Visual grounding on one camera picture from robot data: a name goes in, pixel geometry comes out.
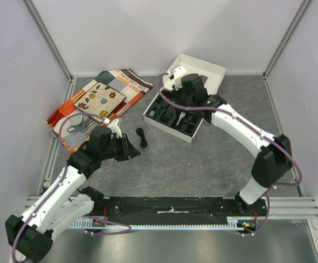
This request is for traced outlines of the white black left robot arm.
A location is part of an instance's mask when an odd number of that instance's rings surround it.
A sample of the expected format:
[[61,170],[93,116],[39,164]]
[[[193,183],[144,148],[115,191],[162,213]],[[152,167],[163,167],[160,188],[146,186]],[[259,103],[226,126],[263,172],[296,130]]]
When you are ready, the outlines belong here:
[[16,253],[24,262],[39,262],[50,251],[56,238],[73,222],[90,213],[99,215],[104,209],[103,194],[87,188],[73,201],[69,197],[101,167],[102,161],[127,161],[140,155],[120,128],[97,127],[89,140],[70,154],[60,175],[38,201],[20,216],[11,215],[5,221],[12,260]]

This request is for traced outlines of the white cardboard clipper box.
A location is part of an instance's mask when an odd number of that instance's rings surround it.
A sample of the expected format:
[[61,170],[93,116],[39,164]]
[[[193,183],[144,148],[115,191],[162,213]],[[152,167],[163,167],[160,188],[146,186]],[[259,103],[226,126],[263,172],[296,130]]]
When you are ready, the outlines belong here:
[[[209,95],[217,93],[226,74],[224,67],[180,53],[168,69],[171,75],[162,77],[166,90],[172,90],[174,74],[181,68],[186,69],[186,73],[200,75]],[[158,94],[146,108],[143,118],[144,122],[189,143],[193,141],[203,121],[195,112],[167,104]]]

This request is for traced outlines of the silver black hair clipper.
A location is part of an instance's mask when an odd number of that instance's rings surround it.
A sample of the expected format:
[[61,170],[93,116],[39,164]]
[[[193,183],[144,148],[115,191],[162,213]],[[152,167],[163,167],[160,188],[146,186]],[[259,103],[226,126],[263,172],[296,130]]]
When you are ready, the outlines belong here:
[[176,122],[176,126],[180,124],[180,122],[185,118],[185,116],[186,116],[186,112],[181,111],[181,113],[179,114],[178,120]]

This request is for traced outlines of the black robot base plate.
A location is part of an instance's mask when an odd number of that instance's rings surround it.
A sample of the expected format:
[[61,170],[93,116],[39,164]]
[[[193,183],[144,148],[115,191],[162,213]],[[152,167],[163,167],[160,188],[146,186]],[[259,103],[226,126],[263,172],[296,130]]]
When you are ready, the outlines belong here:
[[222,225],[228,217],[266,216],[266,202],[243,207],[223,197],[109,197],[89,215],[127,225]]

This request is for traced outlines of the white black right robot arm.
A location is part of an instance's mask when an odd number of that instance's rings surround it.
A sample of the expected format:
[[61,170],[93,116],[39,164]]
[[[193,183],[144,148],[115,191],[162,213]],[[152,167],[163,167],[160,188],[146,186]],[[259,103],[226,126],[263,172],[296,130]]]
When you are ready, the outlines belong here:
[[291,143],[287,136],[278,137],[258,128],[242,117],[217,94],[209,95],[202,77],[196,73],[173,75],[172,98],[188,107],[208,123],[224,130],[255,157],[252,177],[236,195],[235,209],[240,215],[254,210],[254,203],[292,167]]

